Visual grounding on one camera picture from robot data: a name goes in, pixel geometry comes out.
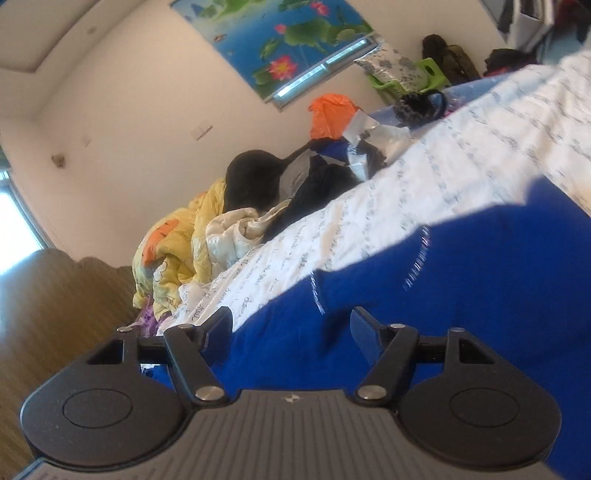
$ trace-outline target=lotus painting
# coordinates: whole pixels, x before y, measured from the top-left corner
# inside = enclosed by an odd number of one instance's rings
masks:
[[[172,8],[263,99],[372,32],[343,0],[178,0]]]

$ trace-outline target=window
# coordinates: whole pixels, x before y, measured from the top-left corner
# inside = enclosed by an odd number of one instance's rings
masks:
[[[0,275],[46,246],[8,173],[0,171]]]
[[[326,58],[322,63],[295,78],[273,94],[270,101],[279,109],[303,95],[315,85],[341,72],[376,46],[373,37],[367,36]]]

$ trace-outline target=wall switch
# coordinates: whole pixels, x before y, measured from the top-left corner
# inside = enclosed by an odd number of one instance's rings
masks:
[[[194,140],[199,140],[203,138],[203,136],[206,135],[212,128],[213,125],[211,122],[209,120],[204,120],[191,131],[191,137],[193,137]]]

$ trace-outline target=green plastic stool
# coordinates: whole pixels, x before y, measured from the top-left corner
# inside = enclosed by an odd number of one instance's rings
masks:
[[[419,93],[423,93],[428,90],[443,90],[444,88],[452,86],[433,59],[424,59],[416,62],[415,65],[423,70],[428,76],[427,86],[424,89],[419,90]],[[369,82],[378,91],[378,93],[391,95],[395,100],[399,99],[403,95],[406,95],[407,93],[410,93],[407,89],[400,85],[400,82],[397,80],[390,80],[388,83],[382,83],[376,77],[370,75]]]

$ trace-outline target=metal pin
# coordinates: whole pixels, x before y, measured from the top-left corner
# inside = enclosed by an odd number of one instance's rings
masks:
[[[381,400],[388,392],[380,385],[364,385],[357,390],[357,395],[364,400]]]
[[[195,396],[199,400],[203,401],[216,401],[221,400],[226,393],[220,387],[215,385],[208,385],[207,387],[201,387],[195,392]]]

